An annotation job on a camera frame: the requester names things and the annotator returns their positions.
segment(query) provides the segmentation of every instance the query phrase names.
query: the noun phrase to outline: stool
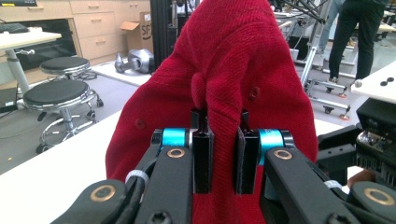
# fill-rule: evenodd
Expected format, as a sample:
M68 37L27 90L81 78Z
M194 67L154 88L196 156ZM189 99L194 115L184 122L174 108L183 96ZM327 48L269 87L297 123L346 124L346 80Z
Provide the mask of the stool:
M40 64L40 69L43 73L57 75L59 77L66 77L67 79L75 79L80 73L87 71L90 68L90 61L80 57L60 57L49 59ZM104 103L100 99L99 94L91 90L90 98L85 102L89 102L96 97L96 105L103 106Z
M70 113L70 107L86 102L90 97L90 92L90 86L87 83L80 80L65 79L39 84L23 95L23 101L29 109L44 112L59 110L62 115L60 119L52 122L41 134L40 145L36 149L38 154L96 123L93 110L87 115L72 116ZM76 118L84 118L88 122L77 126L74 123ZM50 129L62 123L65 126L64 130L50 131ZM53 141L53 139L50 141L50 138L54 137L54 135L57 137L56 141Z

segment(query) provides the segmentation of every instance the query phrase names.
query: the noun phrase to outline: robotic hand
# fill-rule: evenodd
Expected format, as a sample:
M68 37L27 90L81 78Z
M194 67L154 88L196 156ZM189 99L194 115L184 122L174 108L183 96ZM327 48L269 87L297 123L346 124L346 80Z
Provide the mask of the robotic hand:
M132 69L142 74L148 74L153 72L154 57L147 49L131 49L128 52L128 63L125 63L121 55L117 53L114 67L118 73Z

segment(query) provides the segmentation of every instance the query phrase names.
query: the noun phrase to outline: red sweater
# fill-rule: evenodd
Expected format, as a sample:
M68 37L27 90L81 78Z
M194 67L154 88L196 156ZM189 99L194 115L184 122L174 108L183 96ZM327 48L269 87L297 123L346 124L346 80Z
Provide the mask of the red sweater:
M194 195L194 223L263 223L255 192L233 193L233 143L243 108L252 129L289 130L310 160L318 153L314 116L266 0L205 0L175 50L122 110L106 154L108 178L124 180L155 129L190 128L193 107L207 109L215 135L213 186Z

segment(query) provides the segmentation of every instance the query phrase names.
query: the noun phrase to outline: gray floor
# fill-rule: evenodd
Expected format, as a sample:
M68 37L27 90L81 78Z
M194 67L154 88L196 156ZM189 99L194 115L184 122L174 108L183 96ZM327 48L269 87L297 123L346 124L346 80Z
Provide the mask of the gray floor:
M323 57L327 57L330 49L325 50ZM390 34L387 39L375 43L375 61L372 72L396 61L396 34ZM296 65L296 70L301 74L304 67ZM311 69L309 78L325 80L329 75L317 70L316 67ZM98 76L97 79L87 81L92 89L95 89L103 99L105 106L94 106L96 117L100 121L106 117L121 110L129 97L136 90L136 86L117 81L104 76ZM349 85L352 79L341 77L340 83ZM335 108L330 114L326 114L323 104L313 103L313 109L316 119L329 121L341 126L355 125L359 122L356 116L356 109L367 99L346 90L346 98L338 96L340 91L334 90L331 93L326 92L322 86L313 86L310 92L311 96L319 99L336 102L343 105L350 105L350 111L347 115L349 120L340 119L340 114L345 114L345 110ZM81 106L76 112L88 109ZM47 115L45 119L38 122L38 112L26 109L16 110L10 114L0 114L0 175L22 164L36 156L35 149L38 146L38 137L45 127L53 122L57 115Z

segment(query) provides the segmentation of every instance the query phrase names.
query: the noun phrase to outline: wheel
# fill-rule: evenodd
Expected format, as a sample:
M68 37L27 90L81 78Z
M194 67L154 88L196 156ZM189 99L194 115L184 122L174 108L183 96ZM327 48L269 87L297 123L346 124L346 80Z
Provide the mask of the wheel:
M47 146L47 145L39 145L39 146L35 149L35 153L41 154L41 153L47 151L48 149L50 149L50 147Z
M98 107L103 106L104 104L103 104L102 99L98 99L98 100L96 101L96 105L97 105Z
M96 114L95 114L95 111L94 110L92 110L92 111L90 111L90 112L88 112L88 114L87 114L87 116L88 117L91 117L91 118L95 118L95 116L96 116Z
M329 87L328 87L328 88L327 88L327 90L326 90L326 92L327 92L327 93L331 93L331 92L332 92L332 90L334 90L334 89L333 89L333 88L329 88Z
M329 106L324 105L323 107L324 107L324 113L326 113L326 114L330 114L334 110L334 108L329 107Z

